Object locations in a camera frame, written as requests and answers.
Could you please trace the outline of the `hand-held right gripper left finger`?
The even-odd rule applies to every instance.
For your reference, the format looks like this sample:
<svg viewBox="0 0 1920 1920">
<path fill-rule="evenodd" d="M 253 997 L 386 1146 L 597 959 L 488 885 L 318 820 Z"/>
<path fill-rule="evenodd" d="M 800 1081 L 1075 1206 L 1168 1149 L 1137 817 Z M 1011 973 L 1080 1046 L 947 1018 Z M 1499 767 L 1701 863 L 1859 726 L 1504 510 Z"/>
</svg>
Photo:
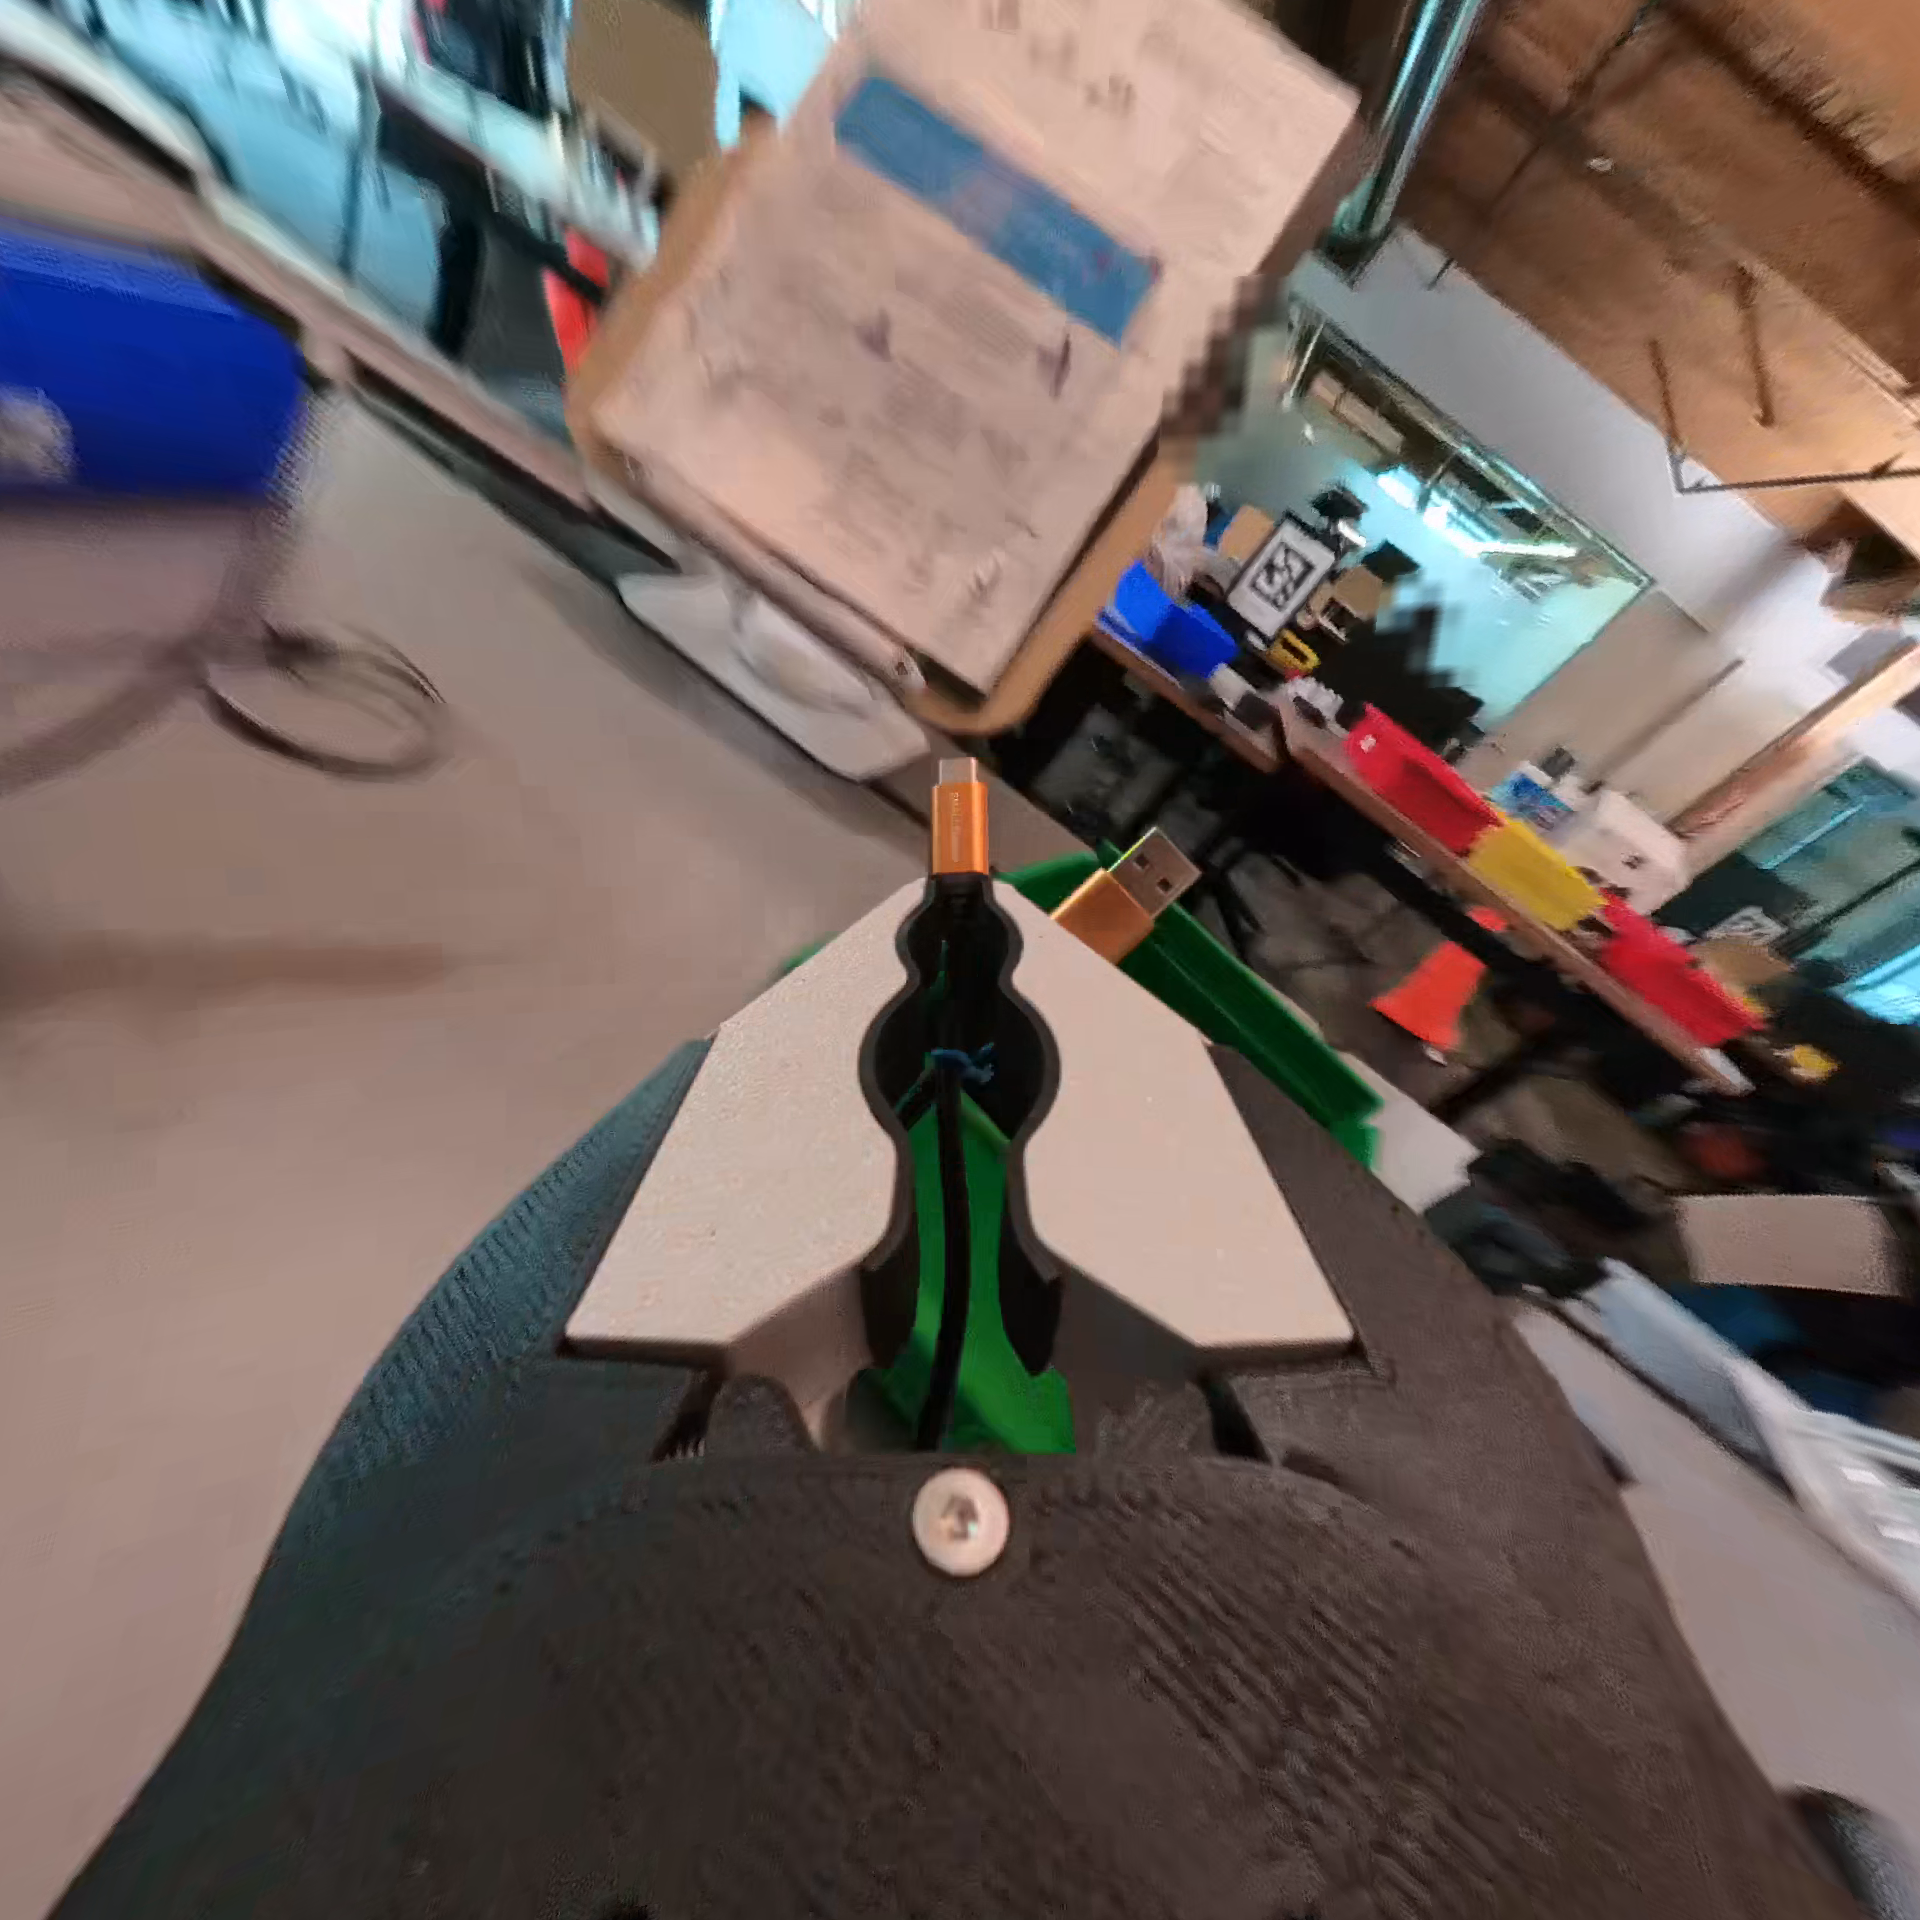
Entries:
<svg viewBox="0 0 1920 1920">
<path fill-rule="evenodd" d="M 704 1058 L 584 1287 L 566 1345 L 765 1377 L 819 1449 L 853 1449 L 848 1392 L 875 1365 L 870 1260 L 898 1245 L 908 1146 L 861 1085 L 861 1048 L 908 986 L 912 880 L 713 1028 Z"/>
</svg>

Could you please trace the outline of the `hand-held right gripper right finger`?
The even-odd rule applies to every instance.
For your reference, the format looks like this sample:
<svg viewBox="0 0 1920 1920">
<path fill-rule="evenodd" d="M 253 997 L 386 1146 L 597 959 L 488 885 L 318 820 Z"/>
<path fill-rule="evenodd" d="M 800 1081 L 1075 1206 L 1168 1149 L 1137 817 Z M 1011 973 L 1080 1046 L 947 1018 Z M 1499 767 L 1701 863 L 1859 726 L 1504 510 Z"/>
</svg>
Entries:
<svg viewBox="0 0 1920 1920">
<path fill-rule="evenodd" d="M 1005 957 L 984 1093 L 1009 1138 L 1002 1311 L 1066 1383 L 1072 1439 L 1163 1390 L 1356 1358 L 1356 1324 L 1184 1016 L 992 885 Z"/>
</svg>

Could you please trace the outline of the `green plastic bin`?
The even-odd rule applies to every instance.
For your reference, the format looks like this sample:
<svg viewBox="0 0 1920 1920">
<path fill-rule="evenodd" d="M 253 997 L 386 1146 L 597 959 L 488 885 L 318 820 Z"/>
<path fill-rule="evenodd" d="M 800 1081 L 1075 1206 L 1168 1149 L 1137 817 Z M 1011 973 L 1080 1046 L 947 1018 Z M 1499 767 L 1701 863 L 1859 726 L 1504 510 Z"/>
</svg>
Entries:
<svg viewBox="0 0 1920 1920">
<path fill-rule="evenodd" d="M 1195 913 L 1171 905 L 1120 969 L 1209 1042 L 1236 1052 L 1262 1078 L 1314 1119 L 1364 1167 L 1376 1157 L 1380 1095 L 1370 1090 L 1306 1015 L 1224 945 Z M 968 1343 L 949 1421 L 947 1450 L 1070 1454 L 1072 1401 L 1058 1370 L 1030 1376 L 1011 1345 L 1000 1311 L 1000 1253 L 1005 1134 L 962 1085 L 957 1138 L 969 1202 Z M 914 1160 L 920 1216 L 920 1309 L 914 1330 L 884 1369 L 860 1385 L 905 1432 L 920 1425 L 944 1308 L 944 1181 L 939 1119 L 928 1074 L 898 1106 Z"/>
</svg>

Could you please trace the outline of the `blue plastic bin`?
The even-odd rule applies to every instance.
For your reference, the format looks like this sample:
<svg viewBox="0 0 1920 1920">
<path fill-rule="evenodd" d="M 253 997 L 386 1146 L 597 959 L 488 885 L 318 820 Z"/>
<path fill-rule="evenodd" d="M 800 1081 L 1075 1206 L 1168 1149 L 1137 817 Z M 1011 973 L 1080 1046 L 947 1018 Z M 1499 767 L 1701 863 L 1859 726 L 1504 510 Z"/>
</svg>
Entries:
<svg viewBox="0 0 1920 1920">
<path fill-rule="evenodd" d="M 3 226 L 3 492 L 269 496 L 305 359 L 170 255 Z"/>
</svg>

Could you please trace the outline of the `orange traffic cone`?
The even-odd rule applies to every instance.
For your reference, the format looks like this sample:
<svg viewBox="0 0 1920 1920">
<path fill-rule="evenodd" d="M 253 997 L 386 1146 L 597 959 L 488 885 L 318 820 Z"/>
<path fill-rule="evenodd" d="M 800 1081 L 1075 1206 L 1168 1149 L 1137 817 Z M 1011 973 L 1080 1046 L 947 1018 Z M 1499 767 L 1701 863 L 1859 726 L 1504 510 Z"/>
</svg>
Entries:
<svg viewBox="0 0 1920 1920">
<path fill-rule="evenodd" d="M 1370 1009 L 1436 1061 L 1457 1053 L 1468 1008 L 1481 990 L 1486 961 L 1464 943 L 1429 950 L 1400 982 L 1370 999 Z"/>
</svg>

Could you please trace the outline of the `yellow plastic bin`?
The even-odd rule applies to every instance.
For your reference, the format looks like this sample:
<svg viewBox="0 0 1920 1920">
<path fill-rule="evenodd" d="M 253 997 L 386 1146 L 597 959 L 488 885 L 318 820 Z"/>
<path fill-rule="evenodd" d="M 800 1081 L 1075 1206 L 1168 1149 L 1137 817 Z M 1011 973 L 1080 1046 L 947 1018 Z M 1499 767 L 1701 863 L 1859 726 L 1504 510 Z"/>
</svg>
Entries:
<svg viewBox="0 0 1920 1920">
<path fill-rule="evenodd" d="M 1554 933 L 1602 920 L 1608 895 L 1597 882 L 1522 820 L 1488 824 L 1473 840 L 1465 863 L 1522 916 Z"/>
</svg>

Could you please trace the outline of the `red plastic bin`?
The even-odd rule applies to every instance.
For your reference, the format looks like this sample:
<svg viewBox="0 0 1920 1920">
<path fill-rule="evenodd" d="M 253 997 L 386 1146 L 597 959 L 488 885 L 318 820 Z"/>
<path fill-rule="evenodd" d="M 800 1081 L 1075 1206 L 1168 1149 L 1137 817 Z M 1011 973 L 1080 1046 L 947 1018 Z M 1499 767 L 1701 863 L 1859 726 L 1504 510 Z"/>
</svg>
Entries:
<svg viewBox="0 0 1920 1920">
<path fill-rule="evenodd" d="M 1374 704 L 1360 708 L 1339 752 L 1360 783 L 1453 857 L 1504 824 L 1493 802 Z"/>
<path fill-rule="evenodd" d="M 1600 920 L 1600 970 L 1685 1030 L 1694 1045 L 1716 1048 L 1766 1026 L 1763 1008 L 1725 986 L 1686 943 L 1624 898 L 1604 898 Z"/>
</svg>

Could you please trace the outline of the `white cardboard box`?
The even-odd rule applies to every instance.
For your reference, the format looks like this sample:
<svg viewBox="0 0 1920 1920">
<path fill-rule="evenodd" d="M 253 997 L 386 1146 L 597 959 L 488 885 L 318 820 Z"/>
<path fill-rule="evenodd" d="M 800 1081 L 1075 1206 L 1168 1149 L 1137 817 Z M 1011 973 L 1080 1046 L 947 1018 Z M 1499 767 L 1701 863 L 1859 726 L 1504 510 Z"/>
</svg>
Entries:
<svg viewBox="0 0 1920 1920">
<path fill-rule="evenodd" d="M 1584 796 L 1552 840 L 1568 863 L 1641 913 L 1667 905 L 1692 878 L 1689 846 L 1608 783 Z"/>
</svg>

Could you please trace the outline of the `small blue bin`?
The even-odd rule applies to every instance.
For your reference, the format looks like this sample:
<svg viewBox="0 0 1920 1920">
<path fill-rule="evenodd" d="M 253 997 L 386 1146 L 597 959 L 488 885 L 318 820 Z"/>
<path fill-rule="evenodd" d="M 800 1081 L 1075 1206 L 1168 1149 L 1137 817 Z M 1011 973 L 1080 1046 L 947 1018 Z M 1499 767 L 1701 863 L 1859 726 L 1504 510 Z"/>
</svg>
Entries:
<svg viewBox="0 0 1920 1920">
<path fill-rule="evenodd" d="M 1117 577 L 1104 617 L 1128 645 L 1176 679 L 1209 680 L 1238 658 L 1236 637 L 1211 612 L 1163 590 L 1139 561 Z"/>
</svg>

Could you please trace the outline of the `black white marker board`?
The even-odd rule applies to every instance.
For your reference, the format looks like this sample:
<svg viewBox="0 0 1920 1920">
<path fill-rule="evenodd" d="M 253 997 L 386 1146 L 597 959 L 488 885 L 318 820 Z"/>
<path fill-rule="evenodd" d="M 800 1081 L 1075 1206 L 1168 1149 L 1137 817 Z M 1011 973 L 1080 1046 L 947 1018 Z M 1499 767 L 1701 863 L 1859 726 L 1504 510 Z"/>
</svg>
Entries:
<svg viewBox="0 0 1920 1920">
<path fill-rule="evenodd" d="M 1260 642 L 1272 642 L 1306 607 L 1313 592 L 1329 581 L 1337 559 L 1339 541 L 1334 535 L 1288 512 L 1274 520 L 1250 558 L 1238 564 L 1226 606 L 1248 633 L 1258 634 Z"/>
</svg>

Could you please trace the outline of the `document stand with printed sheet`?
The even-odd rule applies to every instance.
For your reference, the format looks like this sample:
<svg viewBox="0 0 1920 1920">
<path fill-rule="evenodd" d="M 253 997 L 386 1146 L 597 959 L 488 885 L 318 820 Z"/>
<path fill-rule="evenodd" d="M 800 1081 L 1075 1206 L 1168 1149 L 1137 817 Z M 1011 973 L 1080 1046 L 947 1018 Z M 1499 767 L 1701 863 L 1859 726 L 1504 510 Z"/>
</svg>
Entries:
<svg viewBox="0 0 1920 1920">
<path fill-rule="evenodd" d="M 1358 89 L 1248 4 L 858 4 L 566 386 L 592 501 L 680 548 L 621 600 L 856 783 L 924 716 L 1003 728 L 1364 144 Z"/>
</svg>

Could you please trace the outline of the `silver round duct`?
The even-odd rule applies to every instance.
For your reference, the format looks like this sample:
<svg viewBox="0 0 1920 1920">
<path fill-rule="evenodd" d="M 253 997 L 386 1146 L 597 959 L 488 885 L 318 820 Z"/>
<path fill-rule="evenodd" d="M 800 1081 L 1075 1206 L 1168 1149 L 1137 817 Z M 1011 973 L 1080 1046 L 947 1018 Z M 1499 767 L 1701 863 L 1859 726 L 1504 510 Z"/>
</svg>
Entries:
<svg viewBox="0 0 1920 1920">
<path fill-rule="evenodd" d="M 1356 280 L 1380 253 L 1401 214 L 1416 159 L 1493 4 L 1349 4 L 1349 25 L 1378 28 L 1362 45 L 1368 159 L 1339 202 L 1322 255 Z"/>
</svg>

